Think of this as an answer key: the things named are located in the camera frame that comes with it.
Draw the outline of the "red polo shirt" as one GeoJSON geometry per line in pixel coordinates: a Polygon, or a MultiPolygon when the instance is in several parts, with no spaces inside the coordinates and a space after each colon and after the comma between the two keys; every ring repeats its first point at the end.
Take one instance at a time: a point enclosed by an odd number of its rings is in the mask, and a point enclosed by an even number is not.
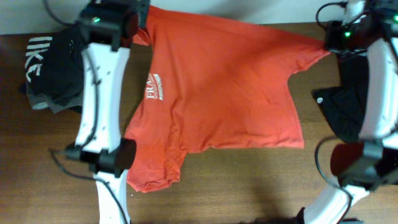
{"type": "Polygon", "coordinates": [[[322,41],[154,6],[133,41],[152,48],[144,96],[125,132],[137,142],[127,174],[134,190],[178,182],[189,153],[304,147],[288,81],[327,55],[322,41]]]}

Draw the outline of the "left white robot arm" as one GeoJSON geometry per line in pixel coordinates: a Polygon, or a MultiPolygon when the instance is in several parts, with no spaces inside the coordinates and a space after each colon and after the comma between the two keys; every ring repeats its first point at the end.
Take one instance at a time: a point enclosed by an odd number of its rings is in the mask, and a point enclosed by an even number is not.
{"type": "Polygon", "coordinates": [[[146,26],[150,2],[91,2],[77,24],[85,45],[83,108],[75,142],[62,152],[67,159],[88,164],[98,193],[100,223],[130,223],[127,171],[137,144],[121,136],[121,90],[131,43],[146,26]]]}

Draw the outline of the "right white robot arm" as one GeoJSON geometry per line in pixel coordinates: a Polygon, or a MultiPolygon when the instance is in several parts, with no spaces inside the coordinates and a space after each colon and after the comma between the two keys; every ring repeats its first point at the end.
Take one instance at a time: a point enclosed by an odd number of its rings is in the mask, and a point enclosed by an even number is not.
{"type": "Polygon", "coordinates": [[[356,223],[345,216],[351,207],[383,185],[397,184],[397,1],[340,1],[345,10],[339,26],[329,22],[325,48],[344,56],[366,55],[369,83],[358,141],[334,147],[327,183],[318,198],[301,208],[291,223],[356,223]]]}

